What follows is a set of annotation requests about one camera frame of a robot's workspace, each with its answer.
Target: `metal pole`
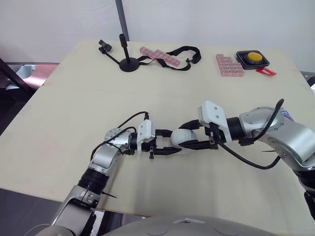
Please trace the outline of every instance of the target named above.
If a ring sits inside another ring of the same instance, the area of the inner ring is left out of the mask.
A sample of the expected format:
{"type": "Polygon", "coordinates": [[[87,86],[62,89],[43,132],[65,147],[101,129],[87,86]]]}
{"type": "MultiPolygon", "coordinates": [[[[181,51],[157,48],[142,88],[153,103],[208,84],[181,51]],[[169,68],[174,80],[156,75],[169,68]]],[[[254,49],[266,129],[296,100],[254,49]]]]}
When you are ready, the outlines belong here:
{"type": "Polygon", "coordinates": [[[122,27],[123,34],[125,35],[126,41],[129,41],[129,34],[128,34],[128,29],[127,29],[126,18],[125,18],[122,0],[116,0],[116,7],[117,7],[117,12],[118,12],[119,21],[120,21],[120,25],[122,27]]]}
{"type": "Polygon", "coordinates": [[[35,90],[33,90],[27,83],[24,82],[1,58],[0,71],[8,77],[16,86],[23,90],[29,97],[31,97],[35,90]]]}

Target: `pink block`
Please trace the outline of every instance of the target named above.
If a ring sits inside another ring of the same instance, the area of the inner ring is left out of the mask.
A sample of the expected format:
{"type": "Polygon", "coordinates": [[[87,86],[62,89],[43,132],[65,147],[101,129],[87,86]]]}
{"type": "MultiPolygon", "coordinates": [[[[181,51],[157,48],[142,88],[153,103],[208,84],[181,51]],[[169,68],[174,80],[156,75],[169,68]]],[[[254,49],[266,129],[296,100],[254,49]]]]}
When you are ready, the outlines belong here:
{"type": "Polygon", "coordinates": [[[155,51],[155,55],[159,55],[159,58],[163,59],[165,62],[177,67],[181,63],[180,60],[177,58],[170,56],[169,54],[166,54],[165,52],[162,52],[161,50],[157,49],[155,51]]]}
{"type": "Polygon", "coordinates": [[[148,56],[151,59],[155,59],[154,52],[152,50],[146,48],[146,47],[141,47],[140,48],[140,53],[145,55],[145,56],[148,56]]]}
{"type": "Polygon", "coordinates": [[[216,55],[217,63],[221,76],[224,77],[242,77],[244,76],[244,70],[240,63],[233,63],[231,57],[224,57],[223,54],[216,55]]]}

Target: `white wall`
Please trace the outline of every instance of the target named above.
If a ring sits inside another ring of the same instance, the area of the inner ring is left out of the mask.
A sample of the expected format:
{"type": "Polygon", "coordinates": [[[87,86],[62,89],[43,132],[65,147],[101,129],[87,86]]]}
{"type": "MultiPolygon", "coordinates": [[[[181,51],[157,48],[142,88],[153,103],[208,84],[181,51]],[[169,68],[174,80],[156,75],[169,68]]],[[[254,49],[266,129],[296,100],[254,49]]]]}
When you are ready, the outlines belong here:
{"type": "Polygon", "coordinates": [[[315,0],[123,0],[123,4],[131,41],[279,49],[300,70],[315,71],[315,0]]]}
{"type": "Polygon", "coordinates": [[[114,0],[1,0],[0,58],[60,62],[80,39],[118,40],[114,0]]]}

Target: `yellow button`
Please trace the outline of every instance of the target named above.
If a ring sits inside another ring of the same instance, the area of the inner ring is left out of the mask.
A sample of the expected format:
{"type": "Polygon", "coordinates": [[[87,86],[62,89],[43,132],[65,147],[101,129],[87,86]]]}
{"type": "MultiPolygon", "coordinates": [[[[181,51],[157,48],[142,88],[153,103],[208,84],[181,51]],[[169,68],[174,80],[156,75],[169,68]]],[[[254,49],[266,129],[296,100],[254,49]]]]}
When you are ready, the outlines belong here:
{"type": "Polygon", "coordinates": [[[253,62],[261,62],[262,61],[262,55],[259,53],[248,53],[247,59],[253,62]]]}

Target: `red tag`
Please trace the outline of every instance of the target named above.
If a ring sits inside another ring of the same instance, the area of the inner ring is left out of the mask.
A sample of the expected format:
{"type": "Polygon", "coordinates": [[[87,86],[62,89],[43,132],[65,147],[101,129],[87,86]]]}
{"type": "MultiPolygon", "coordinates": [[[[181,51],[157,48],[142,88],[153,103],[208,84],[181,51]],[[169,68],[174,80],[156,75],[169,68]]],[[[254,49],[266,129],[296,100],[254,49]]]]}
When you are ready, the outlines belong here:
{"type": "Polygon", "coordinates": [[[267,76],[274,76],[274,75],[276,75],[276,72],[268,70],[267,68],[257,69],[256,71],[261,73],[261,74],[263,74],[263,75],[267,75],[267,76]]]}

